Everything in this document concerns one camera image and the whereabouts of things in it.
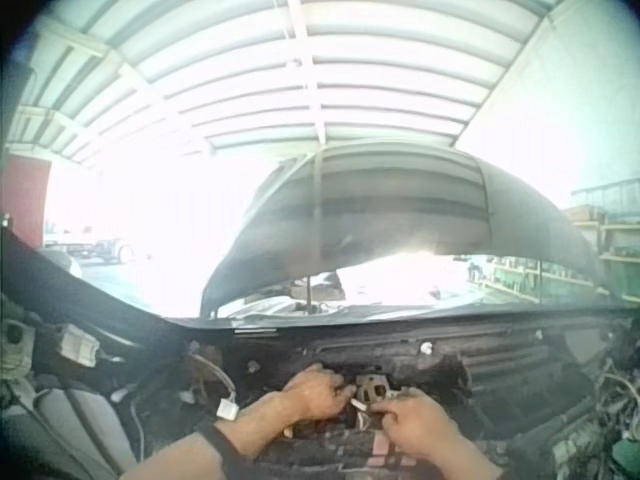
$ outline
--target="red wall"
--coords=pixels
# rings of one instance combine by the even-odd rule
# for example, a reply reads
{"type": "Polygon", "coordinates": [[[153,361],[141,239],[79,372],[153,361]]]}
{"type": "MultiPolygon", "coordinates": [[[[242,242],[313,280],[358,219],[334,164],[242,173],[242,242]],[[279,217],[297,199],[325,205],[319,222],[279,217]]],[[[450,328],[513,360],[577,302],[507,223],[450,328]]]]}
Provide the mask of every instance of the red wall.
{"type": "Polygon", "coordinates": [[[13,231],[33,248],[43,244],[44,203],[51,164],[10,155],[2,170],[0,211],[13,218],[13,231]]]}

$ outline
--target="corrugated metal roof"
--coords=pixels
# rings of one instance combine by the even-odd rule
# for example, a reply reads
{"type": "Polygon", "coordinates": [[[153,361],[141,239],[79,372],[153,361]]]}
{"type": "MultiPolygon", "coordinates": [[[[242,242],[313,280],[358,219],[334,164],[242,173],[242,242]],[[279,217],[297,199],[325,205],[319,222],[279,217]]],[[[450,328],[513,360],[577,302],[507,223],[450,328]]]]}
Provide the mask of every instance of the corrugated metal roof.
{"type": "Polygon", "coordinates": [[[452,145],[557,3],[61,0],[10,147],[92,165],[132,145],[452,145]]]}

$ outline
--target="open hood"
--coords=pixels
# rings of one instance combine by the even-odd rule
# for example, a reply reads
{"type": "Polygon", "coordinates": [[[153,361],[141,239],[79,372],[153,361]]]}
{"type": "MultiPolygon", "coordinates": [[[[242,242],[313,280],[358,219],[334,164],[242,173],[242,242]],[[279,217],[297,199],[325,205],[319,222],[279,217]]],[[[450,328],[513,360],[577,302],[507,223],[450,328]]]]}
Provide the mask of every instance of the open hood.
{"type": "Polygon", "coordinates": [[[532,258],[604,283],[586,239],[523,181],[454,150],[376,141],[274,172],[209,279],[201,314],[280,282],[419,250],[532,258]]]}

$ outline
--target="windshield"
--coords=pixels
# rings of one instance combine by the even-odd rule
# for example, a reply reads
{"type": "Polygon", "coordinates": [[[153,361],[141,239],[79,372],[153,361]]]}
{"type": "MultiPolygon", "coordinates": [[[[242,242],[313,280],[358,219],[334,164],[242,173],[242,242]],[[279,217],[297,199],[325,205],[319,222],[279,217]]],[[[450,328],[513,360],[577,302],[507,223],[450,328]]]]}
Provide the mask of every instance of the windshield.
{"type": "Polygon", "coordinates": [[[3,226],[160,317],[637,307],[639,32],[616,0],[52,2],[3,226]]]}

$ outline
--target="hand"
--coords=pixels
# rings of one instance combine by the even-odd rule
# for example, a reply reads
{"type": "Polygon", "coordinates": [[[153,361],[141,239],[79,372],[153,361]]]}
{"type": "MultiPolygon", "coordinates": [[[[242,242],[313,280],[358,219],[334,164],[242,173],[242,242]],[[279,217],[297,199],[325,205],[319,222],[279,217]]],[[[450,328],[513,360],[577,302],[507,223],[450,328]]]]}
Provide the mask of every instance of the hand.
{"type": "Polygon", "coordinates": [[[344,386],[342,375],[317,363],[293,377],[282,395],[296,412],[296,421],[302,421],[335,417],[355,392],[354,385],[344,386]]]}
{"type": "Polygon", "coordinates": [[[429,457],[458,437],[447,412],[417,388],[406,397],[375,403],[371,411],[385,414],[382,428],[389,440],[416,459],[433,461],[429,457]]]}

